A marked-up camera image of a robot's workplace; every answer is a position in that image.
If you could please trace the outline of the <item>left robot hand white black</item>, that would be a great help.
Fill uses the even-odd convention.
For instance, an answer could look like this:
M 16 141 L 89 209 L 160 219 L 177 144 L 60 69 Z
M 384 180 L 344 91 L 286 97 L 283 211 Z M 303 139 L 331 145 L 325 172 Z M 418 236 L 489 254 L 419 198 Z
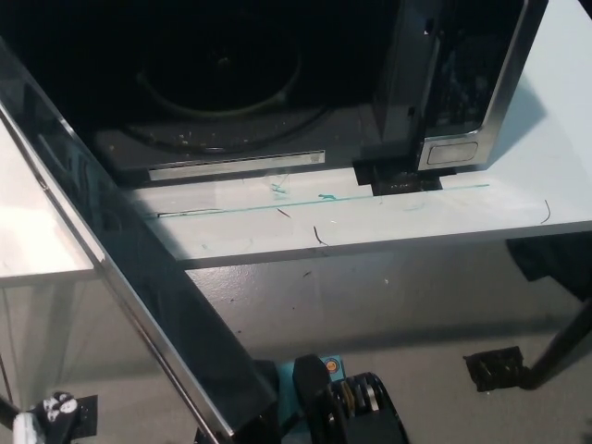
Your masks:
M 8 422 L 14 444 L 67 444 L 95 437 L 98 431 L 98 396 L 75 398 L 58 391 Z

